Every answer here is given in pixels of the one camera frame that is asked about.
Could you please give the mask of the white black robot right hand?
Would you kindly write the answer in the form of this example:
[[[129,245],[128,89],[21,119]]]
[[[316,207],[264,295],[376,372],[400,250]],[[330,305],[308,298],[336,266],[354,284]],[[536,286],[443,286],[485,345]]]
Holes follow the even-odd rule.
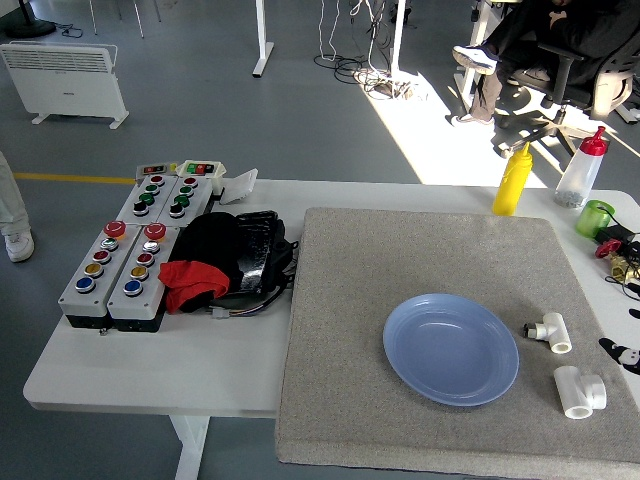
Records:
[[[613,319],[611,315],[601,321],[606,333],[613,333],[614,338],[606,336],[598,340],[603,350],[623,369],[639,374],[639,309],[629,308],[630,319]]]

